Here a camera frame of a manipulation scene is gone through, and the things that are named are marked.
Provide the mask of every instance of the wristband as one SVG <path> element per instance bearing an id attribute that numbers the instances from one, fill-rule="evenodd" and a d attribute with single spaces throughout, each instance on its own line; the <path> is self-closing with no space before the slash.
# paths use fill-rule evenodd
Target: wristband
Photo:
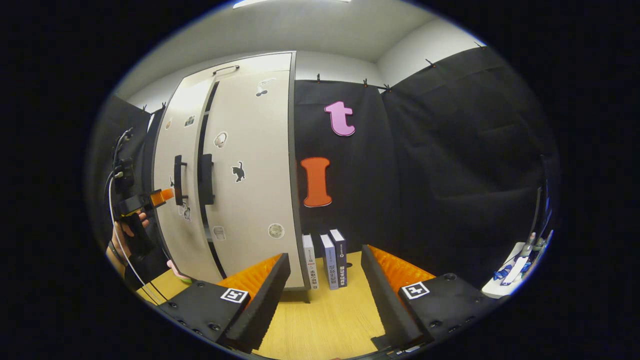
<path id="1" fill-rule="evenodd" d="M 120 254 L 118 254 L 118 252 L 116 251 L 115 246 L 113 245 L 113 241 L 109 241 L 109 249 L 111 249 L 111 252 L 113 253 L 113 255 L 115 255 L 116 259 L 118 259 L 118 261 L 120 262 L 120 264 L 123 264 L 124 266 L 127 266 L 127 262 L 124 261 L 122 259 L 122 256 L 120 256 Z"/>

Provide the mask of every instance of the book spine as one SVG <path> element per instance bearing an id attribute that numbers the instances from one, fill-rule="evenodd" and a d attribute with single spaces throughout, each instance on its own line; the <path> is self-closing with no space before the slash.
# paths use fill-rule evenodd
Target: book spine
<path id="1" fill-rule="evenodd" d="M 338 271 L 335 266 L 335 247 L 325 248 L 326 257 L 326 275 L 329 280 L 329 289 L 336 290 L 338 288 Z"/>
<path id="2" fill-rule="evenodd" d="M 313 245 L 311 247 L 305 247 L 305 255 L 307 257 L 307 272 L 309 273 L 309 283 L 311 289 L 318 289 L 318 274 L 316 268 L 316 254 L 314 252 Z"/>
<path id="3" fill-rule="evenodd" d="M 347 246 L 346 241 L 335 242 L 335 264 L 338 268 L 338 287 L 347 286 Z"/>

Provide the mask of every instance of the blue object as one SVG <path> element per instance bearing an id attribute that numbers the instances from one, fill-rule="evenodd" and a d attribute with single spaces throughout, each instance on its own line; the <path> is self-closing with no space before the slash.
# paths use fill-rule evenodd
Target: blue object
<path id="1" fill-rule="evenodd" d="M 509 272 L 511 271 L 512 268 L 513 266 L 507 265 L 504 267 L 504 269 L 494 272 L 493 280 L 504 279 L 507 275 L 509 275 Z"/>
<path id="2" fill-rule="evenodd" d="M 526 263 L 522 268 L 522 273 L 523 274 L 526 273 L 530 266 L 531 266 L 531 262 Z"/>

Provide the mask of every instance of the white wall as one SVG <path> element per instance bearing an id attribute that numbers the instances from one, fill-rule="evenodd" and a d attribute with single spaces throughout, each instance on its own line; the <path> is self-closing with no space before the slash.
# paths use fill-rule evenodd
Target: white wall
<path id="1" fill-rule="evenodd" d="M 217 64 L 225 63 L 226 61 L 231 61 L 236 58 L 254 54 L 256 53 L 224 56 L 222 58 L 203 61 L 202 63 L 197 63 L 190 67 L 180 69 L 163 78 L 155 80 L 153 83 L 145 86 L 143 89 L 131 95 L 131 97 L 126 99 L 126 101 L 139 108 L 147 105 L 147 112 L 156 111 L 162 108 L 163 102 L 169 101 L 169 98 L 180 84 L 180 81 L 182 81 L 182 78 L 184 78 L 185 76 L 191 75 L 209 67 L 213 67 Z"/>
<path id="2" fill-rule="evenodd" d="M 383 86 L 385 83 L 376 64 L 346 56 L 298 51 L 296 54 L 296 80 L 334 80 Z"/>
<path id="3" fill-rule="evenodd" d="M 173 91 L 185 76 L 215 66 L 216 64 L 254 54 L 256 53 L 226 56 L 224 58 L 212 59 L 192 65 L 154 81 L 142 90 L 136 92 L 128 98 L 127 101 L 139 108 L 147 105 L 148 112 L 156 111 L 162 108 L 163 102 L 169 101 Z M 297 51 L 296 80 L 315 80 L 318 73 L 320 73 L 320 80 L 361 83 L 366 78 L 367 83 L 371 85 L 383 86 L 384 83 L 378 67 L 368 61 L 334 54 Z"/>
<path id="4" fill-rule="evenodd" d="M 434 63 L 477 47 L 474 41 L 484 46 L 484 43 L 456 25 L 443 19 L 435 19 L 412 31 L 391 47 L 380 57 L 377 66 L 382 78 L 390 86 L 394 86 L 429 66 L 425 58 Z"/>

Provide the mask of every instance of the black curtain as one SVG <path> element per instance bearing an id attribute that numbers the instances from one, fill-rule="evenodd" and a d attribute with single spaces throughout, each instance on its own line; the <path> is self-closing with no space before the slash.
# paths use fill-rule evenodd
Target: black curtain
<path id="1" fill-rule="evenodd" d="M 146 133 L 150 117 L 150 113 L 119 97 L 111 96 L 104 103 L 99 118 L 95 121 L 91 150 L 87 154 L 84 171 L 84 196 L 94 236 L 98 239 L 103 251 L 107 248 L 113 230 L 107 192 L 105 192 L 107 177 L 112 170 L 113 149 L 120 135 L 133 127 L 134 136 L 123 146 L 120 158 L 132 157 L 134 153 L 139 152 L 143 147 L 144 132 Z M 140 169 L 141 157 L 136 157 L 135 160 L 134 170 Z M 141 190 L 139 181 L 134 186 Z M 119 197 L 114 194 L 114 201 L 118 199 Z"/>
<path id="2" fill-rule="evenodd" d="M 353 110 L 347 123 L 351 136 L 333 132 L 324 108 L 342 101 Z M 294 92 L 296 174 L 303 234 L 311 234 L 314 246 L 323 249 L 320 234 L 337 228 L 347 239 L 347 251 L 362 244 L 389 251 L 401 241 L 398 169 L 387 114 L 377 88 L 341 81 L 297 80 Z M 308 208 L 306 158 L 327 158 L 327 194 L 332 203 Z"/>
<path id="3" fill-rule="evenodd" d="M 544 184 L 541 155 L 548 176 L 559 172 L 540 105 L 487 47 L 438 61 L 382 98 L 406 236 L 395 255 L 481 288 L 527 239 Z"/>
<path id="4" fill-rule="evenodd" d="M 108 192 L 105 192 L 106 180 L 112 169 L 113 149 L 122 133 L 132 127 L 132 137 L 124 143 L 118 158 L 133 159 L 135 181 L 131 188 L 124 193 L 116 193 L 112 190 L 113 204 L 133 195 L 152 191 L 150 180 L 153 146 L 163 111 L 164 108 L 154 113 L 154 121 L 149 127 L 151 113 L 147 113 L 116 96 L 111 96 L 105 102 L 100 117 L 96 121 L 89 161 L 86 164 L 84 186 L 94 235 L 103 252 L 106 251 L 113 231 L 109 214 Z M 146 232 L 150 239 L 156 243 L 156 246 L 141 261 L 130 258 L 138 275 L 145 282 L 149 282 L 168 270 L 166 256 L 159 242 L 160 235 L 154 214 L 149 212 L 147 216 L 149 225 Z M 125 271 L 125 281 L 130 288 L 141 287 L 140 281 L 129 266 Z"/>

